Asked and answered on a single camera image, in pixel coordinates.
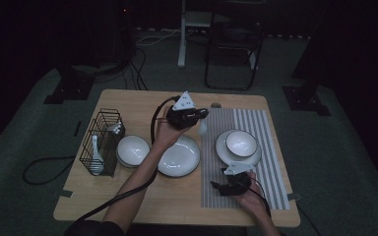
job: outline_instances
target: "black cable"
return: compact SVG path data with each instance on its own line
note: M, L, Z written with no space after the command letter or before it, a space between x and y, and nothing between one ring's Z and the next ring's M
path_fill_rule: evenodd
M127 73L127 71L130 69L129 65L127 65L121 72L121 74L117 75L117 76L114 76L112 78L109 78L109 79L106 79L106 80L95 80L94 82L95 83L106 83L106 82L110 82L110 81L113 81L119 77L124 77L125 73Z
M155 143L155 122L156 122L156 119L158 118L158 114L160 113L161 111L161 108L164 107L164 105L168 102L170 102L171 100L174 100L175 102L180 98L180 95L177 95L177 96L173 96L173 97L170 97L168 98L167 100L165 100L157 109L156 109L156 112L155 112L155 115L153 116L152 118L152 124L150 126L150 134L151 134L151 138L152 138L152 144Z
M137 89L136 82L134 81L134 73L133 73L133 70L130 70L130 72L131 72L131 81L133 82L134 89Z
M263 198L263 197L262 197L259 193L257 193L255 190L251 189L250 187L247 187L247 186L243 185L242 183L240 183L240 182L238 182L238 181L234 181L234 183L236 183L236 184L238 184L238 185L240 185L240 186L246 188L247 190L251 191L253 194L257 195L257 196L263 201L263 203L265 204L266 212L267 212L267 214L269 215L269 217L272 217L272 213L270 212L269 202L267 201L267 199Z
M129 63L129 61L121 61L115 67L108 68L108 69L103 70L103 71L91 73L91 76L98 77L98 76L103 76L103 75L116 74L118 72L123 71L128 66L128 63Z
M144 84L144 81L143 81L143 78L141 77L139 69L137 69L137 67L134 65L134 63L131 62L130 64L134 68L134 70L137 72L137 78L136 79L137 79L138 89L142 90L141 87L140 87L140 82L141 82L143 84L145 90L148 90L147 87L146 87L146 85Z
M122 79L124 79L125 89L128 89L128 82L127 82L127 78L125 77L125 74L122 75Z
M250 178L250 179L252 179L252 180L256 181L257 185L259 185L259 186L260 186L260 189L262 189L262 192L263 192L263 197L264 197L264 198L266 198L265 189L263 189L263 186L262 186L262 184L260 184L260 182L259 182L258 180L256 180L255 178Z
M311 226L314 228L315 232L317 233L318 236L321 236L321 232L319 231L319 229L317 228L317 226L314 224L314 222L311 220L311 218L308 216L308 214L303 211L303 209L299 206L298 203L296 203L296 206L297 206L297 209L299 209L299 211L305 216L305 218L309 221L309 223L311 224Z
M178 99L180 98L180 95L178 96L173 96L171 98L168 98L167 100L165 100L156 110L155 114L153 115L153 118L152 118L152 124L151 124L151 135L152 135L152 144L155 142L155 121L158 117L158 114L160 112L160 110L164 107L164 105L166 103L168 103L169 101L171 100L174 100L174 101L177 101ZM79 217L73 224L71 224L69 226L69 228L65 231L65 234L64 235L69 235L69 231L71 229L74 229L75 228L75 224L77 224L78 222L82 221L82 220L85 220L87 218L89 218L90 216L100 212L101 210L105 209L106 207L109 207L111 205L113 205L114 203L120 201L120 200L123 200L127 197L130 197L144 189L146 189L147 187L149 187L153 181L155 181L156 179L156 176L157 176L157 173L158 173L158 170L156 169L155 172L153 173L152 177L150 178L149 181L147 181L145 184L141 185L140 187L137 187L133 190L130 190L128 192L125 192L123 194L120 194L118 196L115 196L114 198L112 198L111 200L107 201L106 203L102 204L101 206L89 211L88 213L82 215L81 217Z
M143 77L141 76L141 70L143 69L143 66L144 66L144 64L146 63L146 59L147 59L146 52L145 52L143 49L141 49L141 48L137 48L137 50L139 50L141 53L143 53L143 56L144 56L144 57L143 57L143 62L141 63L140 68L139 68L139 70L138 70L138 75L139 75L140 81L141 81L141 83L143 84L144 88L145 88L146 90L149 90L149 89L147 88L146 84L144 83Z
M40 159L37 159L33 162L31 162L29 165L27 165L26 169L24 170L23 172L23 180L27 183L27 184L30 184L30 185L44 185L44 184L48 184L50 183L51 181L54 181L56 178L58 178L61 174L63 174L64 171L66 171L72 164L73 162L75 161L75 157L76 156L65 156L65 157L47 157L47 158L40 158ZM69 162L69 164L67 164L57 175L55 175L54 177L52 177L51 179L48 179L48 180L45 180L45 181L42 181L42 182L33 182L33 181L30 181L28 178L27 178L27 172L30 170L30 168L41 162L41 161L49 161L49 160L61 160L61 159L73 159L72 161Z

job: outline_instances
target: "gray carpet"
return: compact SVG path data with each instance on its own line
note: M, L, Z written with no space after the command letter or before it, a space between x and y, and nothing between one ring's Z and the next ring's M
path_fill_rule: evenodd
M206 88L203 83L205 47L197 43L188 42L186 67L177 68L179 41L176 38L140 47L147 54L142 76L150 90L264 95L293 191L302 196L298 204L321 233L378 235L378 174L334 93L328 88L318 88L321 101L332 113L330 117L291 111L284 98L282 86L303 83L291 79L290 75L306 43L302 39L268 38L256 81L248 91ZM139 51L133 62L140 66L142 60ZM87 67L78 69L95 71ZM236 67L231 73L241 75L241 70ZM221 76L231 77L231 73ZM59 81L56 71L50 71L36 83L0 136L0 235L62 235L70 222L56 221L52 213L67 173L49 184L31 186L23 182L23 170L41 157L76 154L86 128L82 125L75 137L77 123L89 122L104 89L135 89L131 78L130 71L124 76L98 77L88 100L65 101L60 105L43 104ZM42 164L31 170L29 178L45 180L68 162ZM303 214L301 220L298 227L281 228L281 232L292 236L316 235ZM260 235L255 227L248 231L250 236Z

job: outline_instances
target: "striped mat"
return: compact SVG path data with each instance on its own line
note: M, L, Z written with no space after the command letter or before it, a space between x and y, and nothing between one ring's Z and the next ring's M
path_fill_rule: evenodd
M202 200L201 207L238 208L228 197L221 197L211 181L224 184L221 168L227 168L216 152L219 135L227 130L242 130L253 135L262 147L262 158L254 166L271 209L290 209L284 181L275 152L266 110L211 108L206 118L208 132L202 136Z

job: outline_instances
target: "utensil holder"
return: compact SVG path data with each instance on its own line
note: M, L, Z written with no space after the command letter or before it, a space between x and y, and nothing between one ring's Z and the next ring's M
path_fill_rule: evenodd
M98 152L103 163L93 159L92 136L94 135L97 136ZM125 126L118 110L101 108L85 134L79 160L92 175L96 175L92 172L92 168L96 166L101 168L103 165L103 171L97 175L113 177L117 163L116 148L124 136Z

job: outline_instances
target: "white plate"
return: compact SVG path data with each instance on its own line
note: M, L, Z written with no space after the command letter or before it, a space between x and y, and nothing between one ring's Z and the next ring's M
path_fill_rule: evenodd
M225 143L226 137L234 131L235 130L225 131L222 134L220 134L220 136L217 138L216 150L220 159L227 165L230 165L232 161L240 161L245 164L251 164L253 166L259 163L262 157L262 147L259 143L257 143L256 151L252 155L247 157L237 156L228 149Z
M145 140L138 136L127 136L119 142L116 151L121 164L124 166L138 166L146 158L150 147Z
M161 157L158 171L171 176L181 177L190 174L201 160L201 151L194 140L181 136Z

